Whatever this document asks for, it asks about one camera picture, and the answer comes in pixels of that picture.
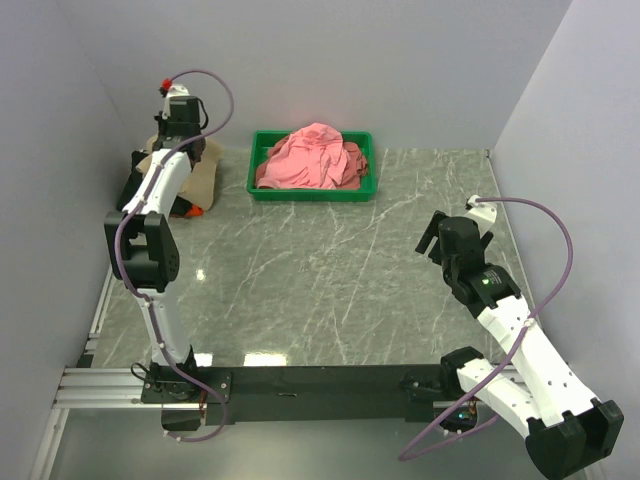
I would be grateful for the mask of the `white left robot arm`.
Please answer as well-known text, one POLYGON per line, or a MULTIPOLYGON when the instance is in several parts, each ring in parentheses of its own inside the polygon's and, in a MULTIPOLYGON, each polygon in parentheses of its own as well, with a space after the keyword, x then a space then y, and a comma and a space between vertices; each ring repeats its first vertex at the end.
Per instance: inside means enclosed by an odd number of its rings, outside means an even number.
POLYGON ((155 120, 158 133, 148 170, 131 200, 107 215, 104 229, 113 273, 135 297, 151 338, 146 391, 157 402, 186 402, 199 396, 200 378, 171 287, 180 256, 168 217, 205 148, 200 100, 167 94, 155 120))

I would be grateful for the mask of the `beige t shirt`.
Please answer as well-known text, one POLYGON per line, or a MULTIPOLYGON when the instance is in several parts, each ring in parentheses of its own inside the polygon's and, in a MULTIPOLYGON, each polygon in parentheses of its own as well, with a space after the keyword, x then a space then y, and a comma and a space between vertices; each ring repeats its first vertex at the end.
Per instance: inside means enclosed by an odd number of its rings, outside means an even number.
POLYGON ((214 200, 215 175, 222 147, 206 139, 200 161, 194 166, 185 151, 168 156, 170 150, 162 148, 145 153, 135 165, 143 175, 142 183, 127 206, 129 211, 141 199, 142 213, 162 213, 168 216, 177 199, 182 199, 202 210, 209 210, 214 200))

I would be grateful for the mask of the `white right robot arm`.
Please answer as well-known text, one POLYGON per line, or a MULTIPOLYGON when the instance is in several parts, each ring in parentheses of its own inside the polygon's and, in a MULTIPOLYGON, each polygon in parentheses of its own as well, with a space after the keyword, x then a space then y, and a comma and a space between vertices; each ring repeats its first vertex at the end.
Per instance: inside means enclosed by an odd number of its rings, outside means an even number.
POLYGON ((564 479, 612 453, 624 415, 577 377, 532 317, 510 274, 486 261, 496 218, 492 204, 462 216, 437 211, 416 250, 441 267, 454 298, 497 341, 522 381, 465 347, 442 357, 436 386, 449 398, 484 402, 524 438, 545 478, 564 479))

